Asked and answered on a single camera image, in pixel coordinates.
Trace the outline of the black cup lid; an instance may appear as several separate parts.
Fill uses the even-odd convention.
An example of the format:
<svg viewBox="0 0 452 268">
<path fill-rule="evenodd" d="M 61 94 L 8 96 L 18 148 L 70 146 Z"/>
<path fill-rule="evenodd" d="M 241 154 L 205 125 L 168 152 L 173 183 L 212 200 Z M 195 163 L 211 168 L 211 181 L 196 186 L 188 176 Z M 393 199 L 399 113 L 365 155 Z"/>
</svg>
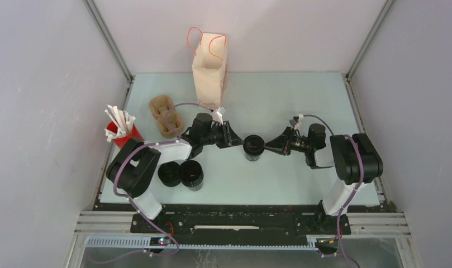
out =
<svg viewBox="0 0 452 268">
<path fill-rule="evenodd" d="M 258 135 L 249 135 L 244 139 L 243 149 L 247 155 L 260 156 L 265 150 L 265 142 Z"/>
</svg>

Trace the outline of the black cup stack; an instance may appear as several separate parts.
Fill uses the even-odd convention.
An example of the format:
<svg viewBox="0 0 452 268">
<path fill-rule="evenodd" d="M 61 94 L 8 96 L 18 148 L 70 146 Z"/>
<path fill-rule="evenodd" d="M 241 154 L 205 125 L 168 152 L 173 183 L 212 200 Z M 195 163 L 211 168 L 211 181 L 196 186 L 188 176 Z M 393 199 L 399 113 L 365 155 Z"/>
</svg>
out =
<svg viewBox="0 0 452 268">
<path fill-rule="evenodd" d="M 181 183 L 193 192 L 200 190 L 203 185 L 203 169 L 201 164 L 195 160 L 187 160 L 181 163 L 178 176 Z"/>
</svg>

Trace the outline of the black takeout cup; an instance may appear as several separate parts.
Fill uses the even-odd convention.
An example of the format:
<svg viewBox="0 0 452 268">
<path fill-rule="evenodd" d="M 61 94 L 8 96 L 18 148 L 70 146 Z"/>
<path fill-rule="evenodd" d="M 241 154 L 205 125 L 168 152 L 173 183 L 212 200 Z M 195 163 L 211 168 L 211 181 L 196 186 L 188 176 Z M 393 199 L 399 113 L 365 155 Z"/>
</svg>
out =
<svg viewBox="0 0 452 268">
<path fill-rule="evenodd" d="M 250 154 L 250 153 L 248 153 L 248 152 L 245 152 L 245 158 L 246 158 L 248 161 L 255 162 L 255 161 L 259 160 L 260 157 L 261 157 L 261 153 Z"/>
</svg>

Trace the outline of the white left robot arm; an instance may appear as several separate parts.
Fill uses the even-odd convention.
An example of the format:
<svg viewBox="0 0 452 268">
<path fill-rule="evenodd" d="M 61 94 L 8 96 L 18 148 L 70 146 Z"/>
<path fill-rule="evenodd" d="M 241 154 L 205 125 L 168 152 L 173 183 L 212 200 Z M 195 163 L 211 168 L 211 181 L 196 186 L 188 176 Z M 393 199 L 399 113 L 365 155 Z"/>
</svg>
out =
<svg viewBox="0 0 452 268">
<path fill-rule="evenodd" d="M 137 137 L 127 140 L 108 166 L 106 177 L 113 183 L 114 194 L 126 198 L 145 217 L 144 226 L 156 233 L 165 227 L 165 217 L 160 214 L 163 205 L 150 189 L 154 175 L 164 174 L 198 191 L 204 172 L 194 157 L 207 145 L 225 149 L 243 144 L 229 121 L 216 121 L 210 114 L 199 113 L 179 139 L 151 143 Z"/>
</svg>

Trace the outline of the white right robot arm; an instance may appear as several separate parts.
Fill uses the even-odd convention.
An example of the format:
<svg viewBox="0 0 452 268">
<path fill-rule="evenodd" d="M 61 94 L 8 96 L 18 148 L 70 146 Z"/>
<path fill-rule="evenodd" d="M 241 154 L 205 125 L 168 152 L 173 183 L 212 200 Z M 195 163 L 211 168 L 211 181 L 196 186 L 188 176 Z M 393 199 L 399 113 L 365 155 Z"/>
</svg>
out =
<svg viewBox="0 0 452 268">
<path fill-rule="evenodd" d="M 287 127 L 278 137 L 266 142 L 264 148 L 280 155 L 301 152 L 311 169 L 335 169 L 337 179 L 320 204 L 323 212 L 313 219 L 320 233 L 334 229 L 334 216 L 344 215 L 359 190 L 383 174 L 382 158 L 366 134 L 332 135 L 326 143 L 326 127 L 319 123 L 309 126 L 307 136 L 294 127 Z"/>
</svg>

